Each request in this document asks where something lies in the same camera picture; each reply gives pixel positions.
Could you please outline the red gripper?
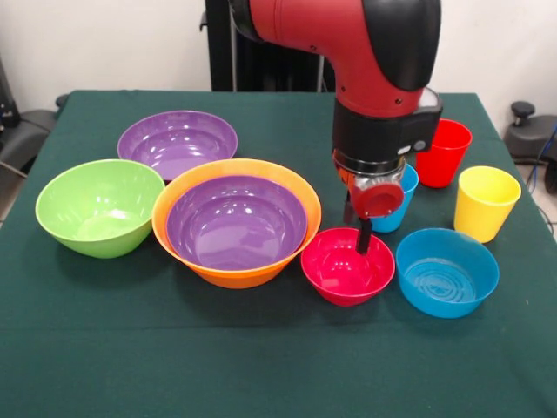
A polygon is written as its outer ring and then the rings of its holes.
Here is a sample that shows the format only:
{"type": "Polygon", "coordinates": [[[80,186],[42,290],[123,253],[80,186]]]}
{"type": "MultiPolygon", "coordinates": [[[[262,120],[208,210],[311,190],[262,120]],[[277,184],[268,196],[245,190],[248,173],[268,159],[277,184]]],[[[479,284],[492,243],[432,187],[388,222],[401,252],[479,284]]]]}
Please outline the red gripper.
{"type": "Polygon", "coordinates": [[[353,223],[359,218],[356,251],[367,254],[372,237],[372,218],[395,212],[404,200],[401,180],[405,168],[382,174],[361,174],[338,167],[337,172],[346,186],[343,222],[353,223]]]}

